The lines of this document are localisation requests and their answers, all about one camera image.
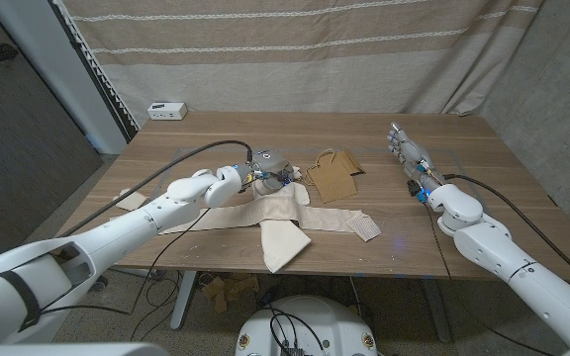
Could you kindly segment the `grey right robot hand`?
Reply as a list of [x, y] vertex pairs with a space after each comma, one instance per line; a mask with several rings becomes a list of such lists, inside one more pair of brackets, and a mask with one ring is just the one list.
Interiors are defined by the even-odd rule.
[[445, 184], [427, 150], [412, 141], [396, 122], [391, 124], [388, 139], [390, 151], [397, 156], [406, 174], [420, 187], [432, 191]]

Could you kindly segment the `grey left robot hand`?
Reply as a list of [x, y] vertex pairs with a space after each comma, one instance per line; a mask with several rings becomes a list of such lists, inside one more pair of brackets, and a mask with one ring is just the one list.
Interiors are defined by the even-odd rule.
[[294, 168], [282, 155], [259, 151], [236, 167], [243, 189], [253, 186], [260, 194], [271, 194], [295, 180]]

